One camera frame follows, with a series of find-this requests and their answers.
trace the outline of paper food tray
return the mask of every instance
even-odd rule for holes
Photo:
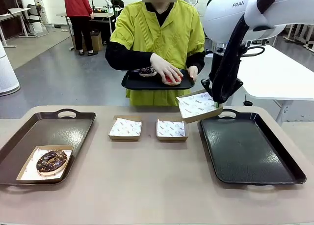
[[[57,172],[51,176],[42,176],[37,172],[36,164],[37,161],[46,153],[52,150],[63,150],[67,155],[67,161],[65,162],[64,169],[60,172]],[[29,156],[28,160],[25,162],[22,167],[19,175],[16,180],[23,183],[36,183],[36,182],[58,182],[61,181],[62,175],[67,167],[67,164],[70,160],[70,157],[73,152],[72,145],[46,145],[46,146],[37,146]]]
[[[182,119],[186,123],[214,117],[222,113],[223,105],[216,105],[212,97],[205,91],[177,97]]]
[[[157,119],[156,134],[159,141],[186,141],[187,123],[180,116],[162,116]]]
[[[138,141],[141,136],[142,118],[134,115],[116,115],[110,128],[111,140]]]

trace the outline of bag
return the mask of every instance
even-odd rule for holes
[[[97,37],[99,35],[100,31],[98,29],[93,29],[90,31],[90,36],[91,37]]]
[[[11,14],[9,8],[4,3],[4,0],[0,0],[0,15]]]

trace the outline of donut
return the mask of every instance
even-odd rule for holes
[[[148,67],[148,68],[140,69],[138,73],[142,77],[153,77],[157,74],[157,71],[152,67]]]
[[[67,159],[67,154],[63,150],[49,151],[37,161],[37,172],[40,175],[53,175],[64,169]]]
[[[168,76],[166,76],[166,82],[165,82],[165,84],[166,84],[166,85],[169,85],[169,86],[177,86],[177,85],[179,85],[179,84],[181,83],[182,78],[181,78],[180,80],[177,80],[177,79],[175,78],[175,80],[176,80],[176,82],[173,83],[173,82],[171,81],[171,79],[170,79]]]

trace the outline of person's hand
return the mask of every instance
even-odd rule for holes
[[[195,65],[193,65],[193,66],[191,66],[191,67],[188,68],[187,72],[188,72],[189,76],[190,76],[194,81],[196,81],[197,75],[198,75],[198,68],[197,68]]]
[[[157,71],[157,73],[161,75],[162,81],[164,83],[167,82],[166,75],[173,83],[175,83],[176,80],[181,80],[181,77],[183,77],[183,74],[178,68],[174,67],[172,64],[170,64],[155,53],[153,53],[151,56],[151,64],[152,67]]]

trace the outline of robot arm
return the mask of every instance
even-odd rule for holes
[[[314,24],[309,10],[314,0],[276,0],[261,14],[257,0],[212,0],[204,16],[205,33],[216,43],[228,43],[244,14],[250,27],[243,41],[268,39],[278,35],[288,24]]]
[[[278,35],[287,24],[314,24],[308,11],[314,0],[212,0],[205,13],[204,30],[215,43],[227,43],[214,54],[210,79],[203,87],[215,102],[224,103],[243,83],[237,78],[245,41]]]

